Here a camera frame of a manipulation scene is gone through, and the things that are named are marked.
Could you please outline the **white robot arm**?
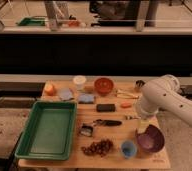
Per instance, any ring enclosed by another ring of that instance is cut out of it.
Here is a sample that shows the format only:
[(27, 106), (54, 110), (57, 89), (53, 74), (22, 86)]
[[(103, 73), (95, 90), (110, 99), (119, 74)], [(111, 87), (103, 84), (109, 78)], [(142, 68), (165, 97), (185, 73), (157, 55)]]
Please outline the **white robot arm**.
[(192, 101), (178, 94), (179, 80), (173, 75), (164, 75), (146, 82), (135, 108), (141, 119), (150, 119), (160, 108), (168, 110), (192, 127)]

